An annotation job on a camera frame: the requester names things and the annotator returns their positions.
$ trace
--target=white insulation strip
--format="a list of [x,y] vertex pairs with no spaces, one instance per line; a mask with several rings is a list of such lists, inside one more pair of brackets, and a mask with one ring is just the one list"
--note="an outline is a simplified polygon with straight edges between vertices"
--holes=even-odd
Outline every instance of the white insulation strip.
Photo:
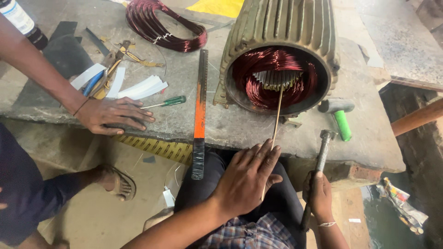
[[102,66],[101,64],[97,63],[94,66],[88,68],[86,71],[84,71],[81,75],[79,75],[77,78],[75,78],[71,85],[79,90],[82,86],[86,84],[92,77],[100,73],[101,71],[105,70],[106,67]]
[[141,99],[157,93],[168,86],[158,76],[150,76],[144,81],[118,93],[118,98],[129,97],[133,100]]
[[125,71],[126,71],[126,68],[124,68],[124,67],[117,68],[114,82],[112,82],[111,89],[109,90],[108,95],[106,95],[106,97],[117,98],[117,94],[120,91],[121,84],[123,84]]

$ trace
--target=yellow insulation paper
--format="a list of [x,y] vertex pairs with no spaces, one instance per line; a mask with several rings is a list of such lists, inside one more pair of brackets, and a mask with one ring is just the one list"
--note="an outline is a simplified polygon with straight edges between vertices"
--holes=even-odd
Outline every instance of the yellow insulation paper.
[[115,135],[114,140],[130,145],[145,152],[150,152],[190,166],[192,163],[192,145],[175,142],[165,142],[152,138]]
[[200,0],[188,10],[236,18],[244,0]]

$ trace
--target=bracelet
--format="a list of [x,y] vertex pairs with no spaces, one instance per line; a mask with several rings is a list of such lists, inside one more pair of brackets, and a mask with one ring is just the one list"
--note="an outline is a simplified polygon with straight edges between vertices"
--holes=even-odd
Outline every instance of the bracelet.
[[89,99],[87,99],[85,102],[83,102],[83,104],[77,109],[77,111],[74,112],[73,116],[75,116],[78,111],[80,111],[80,109],[86,104],[86,102],[88,102]]
[[336,224],[336,222],[327,222],[327,223],[320,224],[319,226],[330,227],[330,226],[333,226],[335,224]]

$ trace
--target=dark trousers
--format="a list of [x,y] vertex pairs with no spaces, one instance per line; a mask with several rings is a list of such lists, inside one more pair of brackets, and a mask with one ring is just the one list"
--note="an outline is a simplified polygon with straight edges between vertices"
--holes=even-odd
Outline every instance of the dark trousers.
[[43,181],[32,158],[0,123],[0,241],[17,246],[33,233],[39,222],[55,216],[80,190],[72,174]]
[[[174,212],[179,212],[206,200],[214,191],[223,173],[225,173],[231,159],[232,155],[220,157],[216,153],[206,152],[203,179],[192,180],[191,170],[186,172],[175,201]],[[277,162],[272,173],[281,175],[283,181],[273,184],[266,193],[264,201],[249,214],[242,215],[242,218],[249,222],[256,222],[259,218],[271,212],[292,234],[298,243],[297,248],[305,248],[306,233],[299,228],[303,216],[303,207],[297,193],[280,162]]]

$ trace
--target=rubber mallet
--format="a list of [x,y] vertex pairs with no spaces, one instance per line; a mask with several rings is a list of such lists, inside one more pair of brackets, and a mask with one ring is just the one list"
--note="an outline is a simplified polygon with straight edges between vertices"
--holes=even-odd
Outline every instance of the rubber mallet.
[[352,100],[345,98],[328,98],[327,100],[322,101],[319,106],[320,112],[332,113],[334,115],[340,131],[340,136],[345,142],[349,141],[352,137],[345,113],[354,110],[354,107],[355,104]]

